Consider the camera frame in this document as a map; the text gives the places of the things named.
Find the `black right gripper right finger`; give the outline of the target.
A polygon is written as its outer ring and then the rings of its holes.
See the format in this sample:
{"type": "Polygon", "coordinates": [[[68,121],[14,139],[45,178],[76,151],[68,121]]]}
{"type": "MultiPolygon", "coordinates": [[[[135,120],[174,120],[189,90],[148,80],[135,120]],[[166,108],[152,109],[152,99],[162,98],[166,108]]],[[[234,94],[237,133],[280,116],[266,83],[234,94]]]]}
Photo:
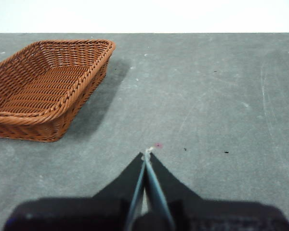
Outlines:
{"type": "Polygon", "coordinates": [[[202,198],[153,153],[147,157],[178,231],[289,231],[289,221],[280,209],[259,202],[202,198]]]}

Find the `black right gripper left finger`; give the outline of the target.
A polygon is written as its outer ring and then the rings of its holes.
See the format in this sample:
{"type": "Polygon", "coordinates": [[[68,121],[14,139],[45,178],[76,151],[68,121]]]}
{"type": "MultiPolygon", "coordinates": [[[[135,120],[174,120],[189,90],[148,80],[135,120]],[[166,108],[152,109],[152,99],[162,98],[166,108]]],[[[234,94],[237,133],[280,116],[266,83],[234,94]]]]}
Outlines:
{"type": "Polygon", "coordinates": [[[133,220],[142,196],[142,153],[94,196],[49,197],[18,205],[5,231],[123,231],[133,220]]]}

